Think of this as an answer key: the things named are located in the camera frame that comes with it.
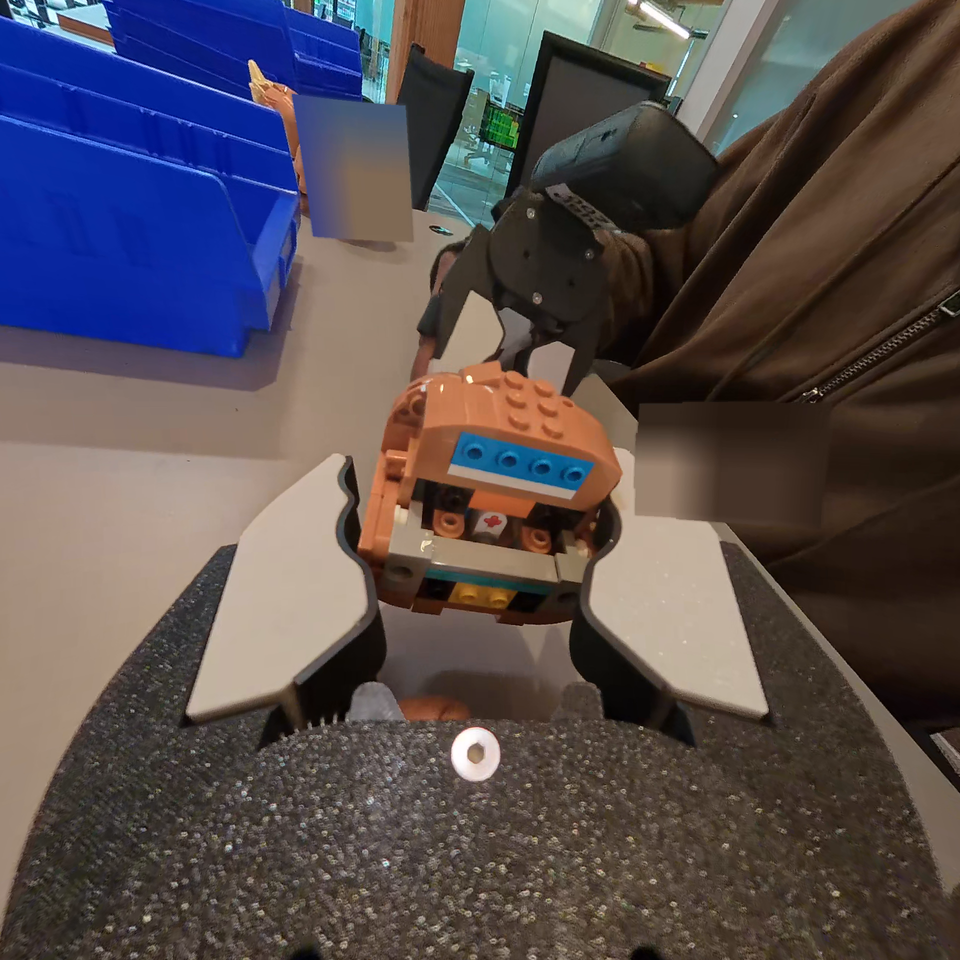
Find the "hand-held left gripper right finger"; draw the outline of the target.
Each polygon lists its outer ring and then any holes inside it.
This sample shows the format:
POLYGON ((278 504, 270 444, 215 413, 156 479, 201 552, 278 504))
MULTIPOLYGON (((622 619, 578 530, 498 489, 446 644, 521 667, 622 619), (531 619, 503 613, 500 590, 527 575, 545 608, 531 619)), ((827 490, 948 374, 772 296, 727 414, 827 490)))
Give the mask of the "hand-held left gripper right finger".
POLYGON ((769 705, 714 528, 609 501, 596 543, 569 650, 606 719, 678 727, 687 705, 763 721, 769 705))

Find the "person's right forearm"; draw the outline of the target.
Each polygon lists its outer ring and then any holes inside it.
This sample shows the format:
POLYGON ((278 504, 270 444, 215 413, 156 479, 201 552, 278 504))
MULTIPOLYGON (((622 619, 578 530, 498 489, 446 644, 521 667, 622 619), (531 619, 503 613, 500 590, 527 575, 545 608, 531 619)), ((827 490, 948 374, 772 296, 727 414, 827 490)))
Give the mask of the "person's right forearm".
POLYGON ((609 308, 599 354, 635 370, 688 342, 720 308, 763 232, 690 223, 603 233, 609 308))

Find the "black framed monitor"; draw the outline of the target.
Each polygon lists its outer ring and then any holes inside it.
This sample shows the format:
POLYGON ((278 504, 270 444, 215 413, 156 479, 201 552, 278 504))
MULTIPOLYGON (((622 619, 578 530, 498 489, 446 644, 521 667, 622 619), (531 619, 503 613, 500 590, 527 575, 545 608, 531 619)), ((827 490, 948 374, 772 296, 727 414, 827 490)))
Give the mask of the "black framed monitor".
POLYGON ((505 196, 528 186, 556 143, 644 101, 661 102, 672 78, 546 30, 519 125, 505 196))

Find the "tan lego creature model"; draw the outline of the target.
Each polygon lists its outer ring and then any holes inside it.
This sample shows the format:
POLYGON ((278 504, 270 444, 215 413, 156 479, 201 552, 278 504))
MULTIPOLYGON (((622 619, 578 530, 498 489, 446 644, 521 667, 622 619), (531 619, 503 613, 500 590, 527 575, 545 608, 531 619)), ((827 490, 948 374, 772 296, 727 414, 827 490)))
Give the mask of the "tan lego creature model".
POLYGON ((294 162, 294 174, 299 192, 299 208, 302 213, 309 214, 301 139, 294 111, 295 92, 282 83, 266 78, 253 59, 247 61, 247 69, 252 100, 261 106, 277 111, 282 118, 294 162))

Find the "brown lego head model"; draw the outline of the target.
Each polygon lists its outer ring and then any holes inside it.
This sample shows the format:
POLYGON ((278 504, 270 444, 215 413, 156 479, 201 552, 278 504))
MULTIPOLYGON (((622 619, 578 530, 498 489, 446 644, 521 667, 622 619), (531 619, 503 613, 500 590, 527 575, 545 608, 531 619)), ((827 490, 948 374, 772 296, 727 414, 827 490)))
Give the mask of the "brown lego head model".
POLYGON ((570 621, 621 478, 600 422, 548 381, 497 361, 428 374, 390 409, 358 553, 390 606, 570 621))

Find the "stack of blue bins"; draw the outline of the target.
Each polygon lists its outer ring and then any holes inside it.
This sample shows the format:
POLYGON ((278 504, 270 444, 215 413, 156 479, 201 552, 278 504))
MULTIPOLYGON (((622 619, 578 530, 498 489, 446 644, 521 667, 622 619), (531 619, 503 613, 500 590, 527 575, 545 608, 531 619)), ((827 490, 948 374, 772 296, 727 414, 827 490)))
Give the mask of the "stack of blue bins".
POLYGON ((358 35, 282 1, 103 2, 116 52, 251 99, 248 62, 305 95, 360 101, 358 35))

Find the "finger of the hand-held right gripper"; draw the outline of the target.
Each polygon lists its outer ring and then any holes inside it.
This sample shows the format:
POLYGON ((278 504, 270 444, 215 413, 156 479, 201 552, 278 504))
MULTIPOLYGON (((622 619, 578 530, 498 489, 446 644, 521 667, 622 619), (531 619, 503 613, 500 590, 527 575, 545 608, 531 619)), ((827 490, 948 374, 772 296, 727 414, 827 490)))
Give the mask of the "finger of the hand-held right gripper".
POLYGON ((498 317, 503 328, 498 351, 501 369, 543 380, 563 394, 575 350, 560 341, 558 326, 551 320, 534 322, 514 309, 501 309, 498 317))
POLYGON ((437 358, 437 373, 457 374, 498 355, 501 320, 495 306, 470 291, 454 323, 446 346, 437 358))

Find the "wooden building column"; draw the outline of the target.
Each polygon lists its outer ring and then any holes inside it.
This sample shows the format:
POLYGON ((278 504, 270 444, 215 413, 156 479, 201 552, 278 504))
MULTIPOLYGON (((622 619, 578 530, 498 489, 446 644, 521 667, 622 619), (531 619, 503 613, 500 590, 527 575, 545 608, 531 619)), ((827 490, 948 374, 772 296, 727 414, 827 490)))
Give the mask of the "wooden building column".
POLYGON ((394 104, 412 44, 427 58, 452 67, 465 1, 394 1, 385 102, 394 104))

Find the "blue plastic parts bin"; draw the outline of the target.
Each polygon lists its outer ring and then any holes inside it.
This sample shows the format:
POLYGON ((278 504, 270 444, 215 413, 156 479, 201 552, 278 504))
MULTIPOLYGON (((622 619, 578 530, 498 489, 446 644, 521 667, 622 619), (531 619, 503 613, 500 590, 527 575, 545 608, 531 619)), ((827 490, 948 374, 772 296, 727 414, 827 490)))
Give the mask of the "blue plastic parts bin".
POLYGON ((294 193, 2 117, 1 323, 240 357, 269 331, 297 246, 294 193))

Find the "person's brown jacket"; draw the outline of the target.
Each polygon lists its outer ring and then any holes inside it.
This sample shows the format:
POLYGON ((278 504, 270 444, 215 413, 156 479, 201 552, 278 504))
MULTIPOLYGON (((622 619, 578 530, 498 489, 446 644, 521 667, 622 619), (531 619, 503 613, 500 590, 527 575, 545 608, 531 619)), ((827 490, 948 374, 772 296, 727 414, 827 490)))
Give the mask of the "person's brown jacket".
POLYGON ((731 522, 873 692, 958 724, 958 2, 851 42, 639 246, 625 402, 812 402, 811 532, 731 522))

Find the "person's right hand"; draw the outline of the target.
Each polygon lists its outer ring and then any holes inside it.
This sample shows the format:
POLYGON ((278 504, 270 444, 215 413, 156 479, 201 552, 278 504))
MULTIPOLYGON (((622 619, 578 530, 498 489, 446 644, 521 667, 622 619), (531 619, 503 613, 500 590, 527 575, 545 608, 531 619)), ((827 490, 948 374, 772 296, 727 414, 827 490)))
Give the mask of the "person's right hand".
POLYGON ((411 366, 410 381, 416 381, 424 377, 428 372, 429 363, 433 359, 436 345, 436 331, 438 327, 436 302, 442 291, 443 282, 447 273, 466 245, 466 239, 448 244, 438 252, 431 267, 429 277, 430 299, 416 327, 418 346, 411 366))

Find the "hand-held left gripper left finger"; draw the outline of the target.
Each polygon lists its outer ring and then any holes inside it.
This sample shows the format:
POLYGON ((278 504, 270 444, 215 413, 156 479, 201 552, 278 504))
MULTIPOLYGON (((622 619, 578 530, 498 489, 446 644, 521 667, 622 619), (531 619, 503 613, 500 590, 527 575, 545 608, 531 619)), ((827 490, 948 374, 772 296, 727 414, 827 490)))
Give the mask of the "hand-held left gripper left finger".
POLYGON ((358 556, 352 458, 327 457, 241 535, 186 706, 201 724, 279 708, 294 728, 350 710, 387 652, 358 556))

